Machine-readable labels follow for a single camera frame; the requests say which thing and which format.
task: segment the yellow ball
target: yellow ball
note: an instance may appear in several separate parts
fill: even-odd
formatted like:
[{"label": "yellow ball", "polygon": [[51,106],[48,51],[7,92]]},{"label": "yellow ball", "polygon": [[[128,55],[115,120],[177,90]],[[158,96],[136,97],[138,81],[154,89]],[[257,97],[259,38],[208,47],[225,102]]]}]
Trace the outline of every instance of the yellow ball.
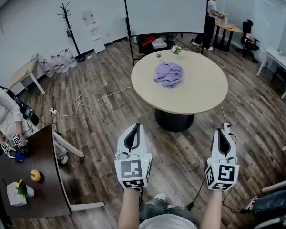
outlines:
[{"label": "yellow ball", "polygon": [[31,171],[31,178],[33,181],[40,181],[40,173],[38,170]]}]

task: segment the green pants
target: green pants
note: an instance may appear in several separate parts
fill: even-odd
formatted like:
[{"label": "green pants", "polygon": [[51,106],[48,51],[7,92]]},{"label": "green pants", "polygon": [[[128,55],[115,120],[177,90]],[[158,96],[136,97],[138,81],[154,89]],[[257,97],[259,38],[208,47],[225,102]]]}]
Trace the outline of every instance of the green pants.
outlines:
[{"label": "green pants", "polygon": [[187,209],[179,206],[166,209],[168,206],[167,202],[164,202],[162,200],[157,200],[154,198],[150,200],[150,202],[152,202],[153,204],[145,204],[142,210],[140,211],[140,223],[151,217],[163,214],[173,214],[189,220],[190,222],[194,223],[195,226],[199,229],[198,221],[190,214],[190,212]]}]

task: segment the purple towel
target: purple towel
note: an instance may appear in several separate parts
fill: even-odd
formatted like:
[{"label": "purple towel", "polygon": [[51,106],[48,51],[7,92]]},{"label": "purple towel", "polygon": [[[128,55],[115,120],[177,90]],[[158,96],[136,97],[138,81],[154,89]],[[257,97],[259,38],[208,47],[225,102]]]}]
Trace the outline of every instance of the purple towel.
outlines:
[{"label": "purple towel", "polygon": [[163,87],[173,88],[182,81],[182,67],[174,62],[161,63],[156,67],[155,82],[162,82]]}]

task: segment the projector screen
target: projector screen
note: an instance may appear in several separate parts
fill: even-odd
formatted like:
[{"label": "projector screen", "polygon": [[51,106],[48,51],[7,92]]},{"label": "projector screen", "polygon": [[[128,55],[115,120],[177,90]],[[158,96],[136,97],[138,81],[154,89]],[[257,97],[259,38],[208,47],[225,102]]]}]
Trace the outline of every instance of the projector screen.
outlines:
[{"label": "projector screen", "polygon": [[207,0],[126,0],[132,36],[203,33]]}]

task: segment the red object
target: red object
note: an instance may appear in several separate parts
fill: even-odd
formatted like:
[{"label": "red object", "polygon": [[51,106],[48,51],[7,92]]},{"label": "red object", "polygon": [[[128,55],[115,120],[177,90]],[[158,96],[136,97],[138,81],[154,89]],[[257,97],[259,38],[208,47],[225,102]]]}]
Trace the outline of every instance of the red object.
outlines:
[{"label": "red object", "polygon": [[152,43],[155,40],[156,38],[154,36],[149,36],[141,43],[141,45],[146,46],[147,44]]}]

